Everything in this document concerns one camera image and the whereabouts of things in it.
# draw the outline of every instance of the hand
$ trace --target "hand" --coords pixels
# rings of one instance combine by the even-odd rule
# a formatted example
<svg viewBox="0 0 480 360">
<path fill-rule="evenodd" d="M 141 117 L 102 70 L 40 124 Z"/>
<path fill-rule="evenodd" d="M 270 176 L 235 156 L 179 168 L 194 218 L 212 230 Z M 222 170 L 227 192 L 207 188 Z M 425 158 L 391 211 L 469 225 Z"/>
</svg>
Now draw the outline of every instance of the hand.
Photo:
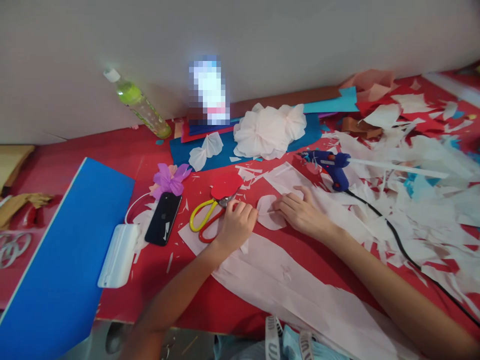
<svg viewBox="0 0 480 360">
<path fill-rule="evenodd" d="M 225 210 L 223 226 L 214 240 L 228 255 L 240 248 L 254 230 L 259 212 L 252 205 L 231 200 Z"/>
<path fill-rule="evenodd" d="M 322 243 L 337 239 L 341 228 L 314 207 L 310 190 L 304 186 L 293 188 L 303 193 L 303 200 L 292 192 L 284 194 L 273 203 L 273 209 L 302 234 Z"/>
</svg>

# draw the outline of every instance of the plastic bottle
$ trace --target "plastic bottle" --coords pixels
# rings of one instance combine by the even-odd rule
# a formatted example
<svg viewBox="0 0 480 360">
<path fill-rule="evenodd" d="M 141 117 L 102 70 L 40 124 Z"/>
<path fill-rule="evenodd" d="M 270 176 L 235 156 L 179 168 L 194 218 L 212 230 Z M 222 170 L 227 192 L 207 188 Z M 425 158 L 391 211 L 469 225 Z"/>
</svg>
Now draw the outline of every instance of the plastic bottle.
<svg viewBox="0 0 480 360">
<path fill-rule="evenodd" d="M 115 84 L 116 93 L 124 103 L 155 135 L 166 139 L 172 133 L 167 122 L 162 119 L 154 106 L 145 97 L 142 91 L 131 81 L 121 79 L 120 74 L 113 68 L 103 72 L 109 82 Z"/>
</svg>

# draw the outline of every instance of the white wall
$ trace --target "white wall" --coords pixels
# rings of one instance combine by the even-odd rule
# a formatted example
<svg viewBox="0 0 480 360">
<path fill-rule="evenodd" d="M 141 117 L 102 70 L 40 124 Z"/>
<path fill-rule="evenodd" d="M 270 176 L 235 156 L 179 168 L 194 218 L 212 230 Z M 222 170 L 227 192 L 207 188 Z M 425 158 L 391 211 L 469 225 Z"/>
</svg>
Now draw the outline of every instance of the white wall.
<svg viewBox="0 0 480 360">
<path fill-rule="evenodd" d="M 0 143 L 46 144 L 136 118 L 102 75 L 185 114 L 188 64 L 221 56 L 232 101 L 480 58 L 476 0 L 42 0 L 0 3 Z"/>
</svg>

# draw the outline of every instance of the blue glue gun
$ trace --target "blue glue gun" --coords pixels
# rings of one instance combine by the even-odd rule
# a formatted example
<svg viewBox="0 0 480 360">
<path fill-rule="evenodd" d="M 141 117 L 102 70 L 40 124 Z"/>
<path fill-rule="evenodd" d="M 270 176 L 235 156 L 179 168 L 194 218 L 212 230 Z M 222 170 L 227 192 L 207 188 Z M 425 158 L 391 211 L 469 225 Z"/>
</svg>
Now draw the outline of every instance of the blue glue gun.
<svg viewBox="0 0 480 360">
<path fill-rule="evenodd" d="M 331 151 L 321 150 L 302 151 L 297 154 L 307 162 L 318 164 L 324 168 L 333 180 L 332 188 L 335 191 L 344 192 L 349 188 L 349 180 L 343 169 L 349 164 L 349 154 L 339 152 L 335 155 Z"/>
</svg>

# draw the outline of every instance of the bottle cap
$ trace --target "bottle cap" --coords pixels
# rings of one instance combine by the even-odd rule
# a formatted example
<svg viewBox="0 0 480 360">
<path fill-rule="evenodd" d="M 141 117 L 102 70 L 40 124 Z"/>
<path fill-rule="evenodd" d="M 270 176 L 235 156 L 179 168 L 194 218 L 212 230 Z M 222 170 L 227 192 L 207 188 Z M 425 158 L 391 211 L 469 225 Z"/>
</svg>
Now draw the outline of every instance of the bottle cap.
<svg viewBox="0 0 480 360">
<path fill-rule="evenodd" d="M 103 72 L 103 76 L 105 76 L 111 83 L 116 83 L 118 80 L 120 80 L 120 74 L 117 72 L 117 70 L 112 68 L 106 69 Z"/>
</svg>

